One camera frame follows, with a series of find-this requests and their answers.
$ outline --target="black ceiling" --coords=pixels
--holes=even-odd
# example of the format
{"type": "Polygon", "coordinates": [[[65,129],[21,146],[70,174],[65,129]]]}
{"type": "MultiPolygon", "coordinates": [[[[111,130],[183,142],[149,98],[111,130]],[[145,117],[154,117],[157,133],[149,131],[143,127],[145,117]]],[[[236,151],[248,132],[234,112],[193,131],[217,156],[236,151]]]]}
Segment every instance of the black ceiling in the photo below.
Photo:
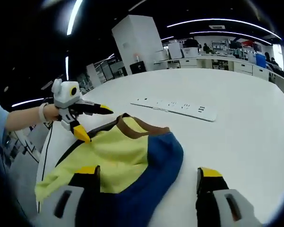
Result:
{"type": "Polygon", "coordinates": [[[65,56],[69,56],[70,79],[86,65],[112,53],[119,57],[111,29],[128,14],[153,17],[161,38],[186,38],[190,32],[210,30],[208,25],[225,25],[226,31],[259,38],[269,34],[248,25],[225,21],[167,28],[174,23],[202,18],[242,20],[274,31],[260,10],[247,4],[250,1],[246,0],[177,0],[170,3],[147,0],[131,12],[128,9],[140,0],[83,0],[72,34],[66,36],[75,0],[56,0],[46,9],[41,9],[42,2],[17,0],[0,8],[4,12],[0,18],[0,97],[5,106],[50,95],[40,88],[65,74],[65,56]],[[7,93],[3,93],[5,86],[9,86],[7,93]]]}

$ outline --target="ceiling light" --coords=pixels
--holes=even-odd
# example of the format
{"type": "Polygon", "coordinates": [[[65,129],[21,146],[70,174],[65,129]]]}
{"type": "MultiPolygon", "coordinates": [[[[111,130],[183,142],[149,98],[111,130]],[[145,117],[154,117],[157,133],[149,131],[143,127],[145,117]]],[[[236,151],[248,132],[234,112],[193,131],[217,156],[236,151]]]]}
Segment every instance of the ceiling light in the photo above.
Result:
{"type": "Polygon", "coordinates": [[[75,5],[74,5],[74,8],[72,9],[72,12],[71,12],[71,15],[70,15],[70,19],[69,19],[69,23],[68,23],[68,28],[67,28],[67,35],[70,35],[71,34],[71,31],[72,31],[72,27],[75,23],[75,18],[76,18],[76,15],[77,15],[77,12],[80,8],[80,5],[82,3],[83,0],[77,0],[75,5]]]}
{"type": "Polygon", "coordinates": [[[249,22],[245,22],[245,21],[241,21],[241,20],[233,20],[233,19],[223,19],[223,18],[208,18],[208,19],[197,19],[197,20],[188,20],[188,21],[184,21],[184,22],[180,22],[180,23],[177,23],[177,24],[173,24],[173,25],[168,25],[167,27],[173,27],[173,26],[176,26],[176,25],[181,25],[181,24],[186,24],[186,23],[190,23],[190,22],[199,22],[199,21],[208,21],[208,20],[223,20],[223,21],[231,21],[231,22],[238,22],[238,23],[243,23],[243,24],[247,24],[247,25],[251,25],[251,26],[254,26],[254,27],[257,27],[261,30],[264,30],[266,32],[269,32],[270,34],[272,35],[275,35],[277,38],[281,39],[281,37],[279,37],[278,35],[276,35],[275,33],[261,27],[261,26],[258,26],[258,25],[255,25],[255,24],[252,24],[252,23],[249,23],[249,22]]]}
{"type": "Polygon", "coordinates": [[[103,63],[104,63],[104,61],[101,62],[95,69],[99,68],[103,63]]]}
{"type": "Polygon", "coordinates": [[[161,41],[163,41],[163,40],[165,40],[165,39],[171,39],[171,38],[174,38],[174,36],[170,36],[170,37],[167,37],[167,38],[161,39],[161,41]]]}
{"type": "Polygon", "coordinates": [[[135,4],[133,7],[131,7],[130,9],[128,9],[128,11],[130,12],[130,11],[134,10],[136,7],[138,7],[140,4],[142,4],[142,3],[145,2],[145,1],[147,1],[147,0],[141,0],[138,4],[135,4]]]}
{"type": "Polygon", "coordinates": [[[254,36],[250,36],[250,35],[246,35],[246,34],[242,34],[242,33],[236,33],[236,32],[224,32],[224,31],[207,31],[207,32],[190,32],[190,34],[201,34],[201,33],[214,33],[214,32],[217,32],[217,33],[228,33],[228,34],[234,34],[234,35],[243,35],[243,36],[247,36],[247,37],[250,37],[250,38],[253,38],[253,39],[258,39],[262,42],[265,42],[269,45],[272,45],[271,43],[263,40],[263,39],[260,39],[260,38],[256,38],[254,36]]]}
{"type": "Polygon", "coordinates": [[[68,57],[65,58],[65,71],[66,71],[66,80],[69,79],[68,76],[68,57]]]}
{"type": "Polygon", "coordinates": [[[46,83],[42,88],[41,90],[45,90],[46,88],[48,88],[51,84],[53,84],[53,81],[49,81],[48,83],[46,83]]]}
{"type": "Polygon", "coordinates": [[[13,104],[11,107],[15,107],[15,106],[17,106],[17,105],[22,105],[22,104],[25,104],[25,103],[30,103],[30,102],[34,102],[34,101],[43,100],[43,99],[44,99],[44,98],[38,98],[38,99],[28,100],[28,101],[24,101],[24,102],[21,102],[21,103],[13,104]]]}

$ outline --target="black cable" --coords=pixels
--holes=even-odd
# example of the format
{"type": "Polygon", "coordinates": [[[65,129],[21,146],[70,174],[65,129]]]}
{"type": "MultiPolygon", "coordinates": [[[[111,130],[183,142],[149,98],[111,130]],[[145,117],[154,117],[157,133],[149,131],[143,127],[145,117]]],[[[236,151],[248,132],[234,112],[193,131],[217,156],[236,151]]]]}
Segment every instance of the black cable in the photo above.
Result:
{"type": "MultiPolygon", "coordinates": [[[[16,133],[15,133],[15,135],[16,135],[18,141],[20,141],[20,143],[22,144],[21,140],[19,140],[18,135],[17,135],[16,133]]],[[[25,143],[26,143],[26,146],[24,146],[24,144],[22,144],[22,146],[26,149],[26,147],[28,147],[28,144],[27,144],[26,141],[25,141],[25,143]]],[[[32,154],[28,149],[27,149],[27,152],[30,154],[30,156],[31,156],[37,163],[39,163],[38,160],[33,156],[33,154],[32,154]]]]}
{"type": "Polygon", "coordinates": [[[19,204],[19,206],[20,206],[20,208],[21,208],[21,210],[22,210],[22,212],[23,212],[25,218],[28,220],[28,218],[27,218],[27,216],[26,216],[26,214],[25,214],[25,212],[24,212],[24,210],[23,210],[23,208],[22,208],[22,206],[21,206],[19,200],[18,200],[17,198],[16,198],[16,200],[17,200],[17,203],[19,204]]]}
{"type": "MultiPolygon", "coordinates": [[[[45,158],[44,158],[44,165],[43,165],[43,172],[42,172],[42,179],[41,181],[43,180],[44,178],[44,172],[45,172],[45,165],[46,165],[46,158],[47,158],[47,150],[48,150],[48,145],[51,141],[51,137],[52,137],[52,128],[51,128],[51,133],[49,135],[49,139],[48,139],[48,143],[47,143],[47,146],[46,146],[46,151],[45,151],[45,158]]],[[[38,202],[38,213],[40,213],[40,202],[38,202]]]]}

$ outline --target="white table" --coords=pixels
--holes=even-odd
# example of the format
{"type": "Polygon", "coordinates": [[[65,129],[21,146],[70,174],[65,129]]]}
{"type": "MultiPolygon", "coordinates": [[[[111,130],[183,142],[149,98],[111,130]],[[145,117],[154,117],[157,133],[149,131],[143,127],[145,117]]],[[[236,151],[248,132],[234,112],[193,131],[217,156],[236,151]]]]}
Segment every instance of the white table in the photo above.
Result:
{"type": "MultiPolygon", "coordinates": [[[[270,220],[284,195],[284,94],[273,83],[236,72],[209,69],[159,70],[111,80],[84,95],[114,114],[79,117],[89,131],[126,112],[159,127],[168,126],[184,149],[176,182],[158,205],[150,226],[197,226],[197,168],[223,174],[254,206],[261,222],[270,220]],[[136,97],[187,101],[217,110],[215,122],[129,104],[136,97]]],[[[75,142],[55,122],[45,175],[75,142]]],[[[37,182],[41,180],[45,149],[37,182]]]]}
{"type": "Polygon", "coordinates": [[[165,69],[168,67],[168,62],[179,62],[181,65],[181,68],[205,68],[205,69],[212,69],[212,62],[211,60],[223,60],[223,61],[228,61],[228,66],[229,66],[229,71],[236,71],[236,72],[241,72],[241,73],[245,73],[248,75],[253,75],[255,77],[259,77],[259,78],[263,78],[265,80],[269,80],[269,74],[271,74],[272,78],[271,81],[273,83],[275,83],[284,93],[284,78],[280,75],[278,75],[277,73],[270,71],[268,69],[262,69],[261,67],[257,66],[256,64],[251,63],[250,61],[246,61],[243,59],[237,59],[232,55],[229,56],[221,56],[218,54],[202,54],[202,55],[198,55],[196,57],[191,57],[191,58],[177,58],[177,59],[170,59],[170,60],[164,60],[164,61],[157,61],[154,64],[156,65],[160,65],[160,64],[165,64],[165,66],[162,66],[158,69],[163,69],[165,67],[165,69]],[[191,66],[189,65],[184,65],[182,66],[182,64],[186,61],[186,60],[194,60],[195,65],[191,66]],[[250,65],[252,66],[251,70],[249,72],[244,72],[244,69],[236,69],[236,66],[240,65],[240,64],[245,64],[245,65],[250,65]]]}

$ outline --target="led strip light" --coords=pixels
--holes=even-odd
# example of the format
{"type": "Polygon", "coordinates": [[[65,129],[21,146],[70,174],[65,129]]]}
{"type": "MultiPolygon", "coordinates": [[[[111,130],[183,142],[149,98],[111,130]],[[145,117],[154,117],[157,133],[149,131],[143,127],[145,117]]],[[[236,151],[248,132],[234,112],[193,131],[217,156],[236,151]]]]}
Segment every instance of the led strip light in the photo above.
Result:
{"type": "Polygon", "coordinates": [[[167,38],[161,39],[161,41],[166,40],[166,39],[171,39],[171,38],[174,38],[174,36],[170,36],[170,37],[167,37],[167,38]]]}
{"type": "MultiPolygon", "coordinates": [[[[79,8],[82,4],[83,0],[77,0],[74,8],[72,9],[71,15],[70,15],[70,19],[69,19],[69,23],[68,23],[68,28],[67,28],[67,35],[70,35],[72,32],[72,28],[74,26],[75,23],[75,18],[77,15],[77,12],[79,11],[79,8]]],[[[68,74],[68,57],[65,58],[65,71],[66,71],[66,80],[69,80],[69,74],[68,74]]]]}
{"type": "Polygon", "coordinates": [[[209,20],[221,20],[221,21],[231,21],[231,22],[237,22],[237,23],[242,23],[242,24],[246,24],[246,25],[250,25],[250,26],[253,26],[253,27],[257,27],[263,31],[266,31],[272,35],[275,35],[277,38],[281,39],[281,37],[279,37],[278,35],[276,35],[275,33],[261,27],[261,26],[258,26],[258,25],[255,25],[255,24],[252,24],[252,23],[249,23],[249,22],[245,22],[245,21],[241,21],[241,20],[233,20],[233,19],[224,19],[224,18],[208,18],[208,19],[197,19],[197,20],[188,20],[188,21],[183,21],[183,22],[180,22],[180,23],[177,23],[177,24],[173,24],[173,25],[168,25],[167,27],[173,27],[173,26],[177,26],[177,25],[182,25],[182,24],[186,24],[186,23],[191,23],[191,22],[199,22],[199,21],[209,21],[209,20]]]}
{"type": "Polygon", "coordinates": [[[31,102],[39,101],[39,100],[43,100],[43,99],[44,99],[44,98],[38,98],[38,99],[28,100],[28,101],[24,101],[24,102],[21,102],[21,103],[13,104],[11,107],[15,107],[15,106],[18,106],[18,105],[22,105],[22,104],[25,104],[25,103],[31,103],[31,102]]]}

